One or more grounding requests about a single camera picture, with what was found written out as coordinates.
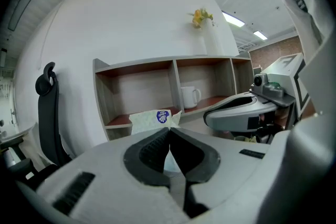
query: flower vase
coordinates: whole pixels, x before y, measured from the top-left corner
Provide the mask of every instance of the flower vase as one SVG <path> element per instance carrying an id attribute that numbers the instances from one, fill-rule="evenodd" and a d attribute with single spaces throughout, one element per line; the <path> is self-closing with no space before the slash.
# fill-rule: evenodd
<path id="1" fill-rule="evenodd" d="M 204 39 L 206 53 L 208 55 L 223 55 L 216 29 L 212 24 L 212 20 L 206 18 L 201 22 L 202 35 Z"/>

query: black chair backrest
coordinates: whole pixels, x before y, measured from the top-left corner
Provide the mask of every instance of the black chair backrest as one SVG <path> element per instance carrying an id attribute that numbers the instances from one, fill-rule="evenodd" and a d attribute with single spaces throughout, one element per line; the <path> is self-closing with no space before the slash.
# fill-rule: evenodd
<path id="1" fill-rule="evenodd" d="M 56 74 L 53 72 L 54 66 L 54 62 L 47 64 L 43 74 L 35 83 L 36 92 L 40 95 L 38 98 L 38 125 L 43 153 L 56 165 L 63 166 L 71 159 L 64 151 L 58 133 L 59 86 Z"/>

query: office chair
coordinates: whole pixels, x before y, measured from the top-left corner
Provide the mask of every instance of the office chair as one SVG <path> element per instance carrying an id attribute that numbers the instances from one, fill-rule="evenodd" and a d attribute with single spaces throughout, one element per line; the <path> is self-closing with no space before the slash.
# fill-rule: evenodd
<path id="1" fill-rule="evenodd" d="M 38 98 L 38 122 L 41 149 L 54 164 L 37 172 L 32 161 L 29 158 L 24 158 L 21 162 L 9 168 L 16 180 L 25 183 L 34 190 L 59 167 L 71 161 L 71 158 L 63 149 L 58 133 L 59 85 L 56 74 L 53 72 L 54 66 L 54 62 L 47 64 L 43 74 L 35 83 L 35 90 L 40 95 Z M 26 175 L 30 172 L 34 176 L 26 179 Z"/>
<path id="2" fill-rule="evenodd" d="M 64 151 L 61 137 L 58 133 L 58 96 L 59 85 L 53 72 L 54 62 L 44 68 L 43 74 L 35 84 L 38 98 L 38 126 L 40 144 L 43 153 L 57 166 L 63 166 L 71 161 Z"/>

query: yellow flower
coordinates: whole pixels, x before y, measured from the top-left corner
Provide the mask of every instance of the yellow flower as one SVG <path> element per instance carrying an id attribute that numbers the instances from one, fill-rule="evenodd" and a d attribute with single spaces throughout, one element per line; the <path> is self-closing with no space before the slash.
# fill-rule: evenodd
<path id="1" fill-rule="evenodd" d="M 197 10 L 195 11 L 194 18 L 195 18 L 195 19 L 199 19 L 199 18 L 201 18 L 201 16 L 202 16 L 201 11 L 200 11 L 199 9 L 197 9 Z"/>

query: white mug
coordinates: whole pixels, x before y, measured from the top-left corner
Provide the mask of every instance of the white mug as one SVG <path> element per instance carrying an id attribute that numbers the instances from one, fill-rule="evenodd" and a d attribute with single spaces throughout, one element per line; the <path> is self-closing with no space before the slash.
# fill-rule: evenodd
<path id="1" fill-rule="evenodd" d="M 199 89 L 195 89 L 194 86 L 189 87 L 181 87 L 182 90 L 182 99 L 183 105 L 185 109 L 191 109 L 197 106 L 197 103 L 201 100 L 201 91 Z"/>

